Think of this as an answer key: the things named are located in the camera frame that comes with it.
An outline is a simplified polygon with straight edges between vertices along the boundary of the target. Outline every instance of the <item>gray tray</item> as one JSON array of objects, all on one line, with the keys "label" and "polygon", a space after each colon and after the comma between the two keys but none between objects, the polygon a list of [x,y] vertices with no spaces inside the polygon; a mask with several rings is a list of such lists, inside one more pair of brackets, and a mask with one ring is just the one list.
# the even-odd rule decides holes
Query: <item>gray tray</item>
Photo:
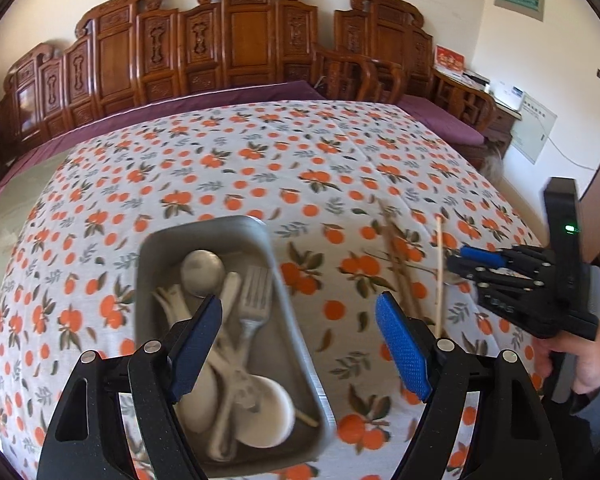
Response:
[{"label": "gray tray", "polygon": [[[229,463],[214,462],[206,456],[209,432],[193,434],[184,430],[202,469],[210,478],[239,477],[284,469],[317,458],[334,437],[335,420],[298,328],[263,222],[248,216],[229,216],[149,235],[140,249],[136,275],[136,341],[161,338],[167,332],[167,320],[152,291],[156,286],[179,283],[179,265],[196,249],[218,254],[227,272],[233,270],[242,277],[249,265],[273,271],[271,316],[254,336],[248,370],[282,384],[296,408],[320,423],[318,428],[310,428],[296,420],[291,436],[270,449],[238,444],[236,458]],[[186,296],[186,301],[194,313],[201,300]],[[240,333],[236,311],[237,305],[226,325],[234,343]]]}]

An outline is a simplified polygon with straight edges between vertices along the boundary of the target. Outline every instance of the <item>table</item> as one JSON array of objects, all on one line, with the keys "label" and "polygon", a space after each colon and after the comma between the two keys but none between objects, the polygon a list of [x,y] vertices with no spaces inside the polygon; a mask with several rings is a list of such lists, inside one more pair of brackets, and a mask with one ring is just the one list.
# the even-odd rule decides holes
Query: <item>table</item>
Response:
[{"label": "table", "polygon": [[[30,213],[0,302],[0,432],[7,458],[34,478],[40,447],[80,353],[136,348],[134,280],[151,232],[247,214],[269,229],[302,334],[338,421],[316,462],[277,472],[390,478],[422,404],[406,390],[373,320],[392,288],[378,235],[378,199],[402,231],[400,250],[436,261],[445,247],[537,243],[504,198],[446,143],[391,105],[284,101],[189,112],[78,145]],[[412,269],[432,317],[434,274]],[[446,288],[445,329],[470,351],[517,350],[534,383],[529,336],[475,305],[468,283]],[[475,420],[468,398],[449,478],[458,475]],[[133,406],[123,399],[141,479],[151,469]]]}]

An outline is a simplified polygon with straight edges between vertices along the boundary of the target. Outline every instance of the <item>human hand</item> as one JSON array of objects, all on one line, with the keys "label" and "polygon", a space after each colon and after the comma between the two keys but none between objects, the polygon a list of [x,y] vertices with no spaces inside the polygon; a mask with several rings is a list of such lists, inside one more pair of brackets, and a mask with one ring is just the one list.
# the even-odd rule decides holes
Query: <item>human hand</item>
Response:
[{"label": "human hand", "polygon": [[568,332],[560,332],[551,339],[533,338],[536,352],[536,372],[547,378],[553,364],[550,352],[564,352],[578,357],[576,377],[571,389],[579,395],[590,394],[600,388],[600,324],[595,341],[589,341]]}]

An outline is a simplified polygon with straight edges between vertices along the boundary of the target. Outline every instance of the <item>carved wooden backrest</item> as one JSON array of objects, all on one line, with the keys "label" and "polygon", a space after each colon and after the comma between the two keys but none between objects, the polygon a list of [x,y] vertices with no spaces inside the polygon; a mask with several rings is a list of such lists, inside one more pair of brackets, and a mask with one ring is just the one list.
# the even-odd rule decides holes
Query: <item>carved wooden backrest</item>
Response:
[{"label": "carved wooden backrest", "polygon": [[4,82],[0,142],[17,154],[116,112],[206,90],[309,80],[317,7],[298,0],[109,0],[77,41],[40,44]]},{"label": "carved wooden backrest", "polygon": [[351,0],[352,10],[336,10],[336,49],[403,67],[406,92],[425,96],[433,65],[432,37],[422,30],[421,12],[403,0]]}]

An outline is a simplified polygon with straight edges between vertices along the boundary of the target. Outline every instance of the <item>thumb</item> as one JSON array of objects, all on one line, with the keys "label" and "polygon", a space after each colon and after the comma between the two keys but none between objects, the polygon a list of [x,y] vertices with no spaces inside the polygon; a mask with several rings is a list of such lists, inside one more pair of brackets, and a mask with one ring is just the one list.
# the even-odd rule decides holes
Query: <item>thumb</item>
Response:
[{"label": "thumb", "polygon": [[543,344],[553,352],[583,356],[590,351],[594,342],[568,332],[560,332],[554,338],[544,340]]}]

